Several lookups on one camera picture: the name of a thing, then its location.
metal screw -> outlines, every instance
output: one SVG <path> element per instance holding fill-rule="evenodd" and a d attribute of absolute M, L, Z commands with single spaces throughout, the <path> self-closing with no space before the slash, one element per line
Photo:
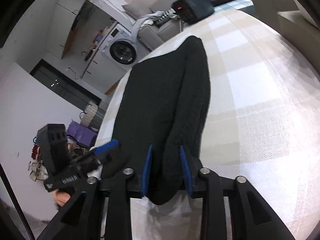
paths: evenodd
<path fill-rule="evenodd" d="M 201 168 L 201 169 L 200 169 L 200 172 L 201 172 L 202 174 L 209 174 L 209 173 L 210 173 L 210 170 L 209 170 L 208 168 Z"/>
<path fill-rule="evenodd" d="M 126 168 L 126 169 L 123 170 L 123 173 L 124 173 L 125 175 L 130 175 L 130 174 L 133 173 L 133 169 L 131 169 L 131 168 Z"/>
<path fill-rule="evenodd" d="M 95 184 L 97 182 L 97 178 L 96 177 L 89 177 L 87 179 L 87 183 L 89 184 Z"/>
<path fill-rule="evenodd" d="M 245 183 L 245 182 L 247 181 L 247 179 L 246 179 L 245 177 L 243 177 L 243 176 L 238 176 L 238 177 L 237 177 L 237 181 L 238 181 L 239 183 Z"/>

sofa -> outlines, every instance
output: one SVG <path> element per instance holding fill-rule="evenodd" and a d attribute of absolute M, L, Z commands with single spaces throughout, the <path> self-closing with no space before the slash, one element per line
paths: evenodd
<path fill-rule="evenodd" d="M 136 20 L 146 14 L 156 11 L 166 11 L 170 9 L 172 2 L 175 0 L 158 0 L 150 7 L 143 5 L 139 1 L 133 1 L 123 5 L 124 10 Z M 161 44 L 171 39 L 180 32 L 180 22 L 171 19 L 163 25 L 145 25 L 139 31 L 140 40 L 151 50 L 159 47 Z"/>

